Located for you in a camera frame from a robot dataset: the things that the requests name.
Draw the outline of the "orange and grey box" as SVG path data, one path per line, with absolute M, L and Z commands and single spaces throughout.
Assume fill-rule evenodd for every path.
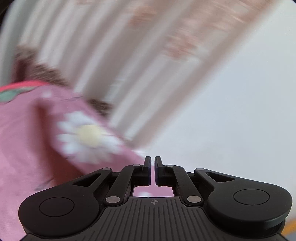
M 296 233 L 296 219 L 289 221 L 281 234 L 285 236 L 286 238 L 290 238 L 291 240 L 295 240 L 295 233 Z

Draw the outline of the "beige floral curtain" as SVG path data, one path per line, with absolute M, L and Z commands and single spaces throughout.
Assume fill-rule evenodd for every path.
M 41 79 L 107 104 L 149 145 L 272 1 L 1 1 L 1 85 Z

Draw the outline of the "pink floral bed sheet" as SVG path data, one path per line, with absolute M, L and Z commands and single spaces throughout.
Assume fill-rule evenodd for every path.
M 81 97 L 41 82 L 1 89 L 1 239 L 19 240 L 28 196 L 97 169 L 142 163 Z

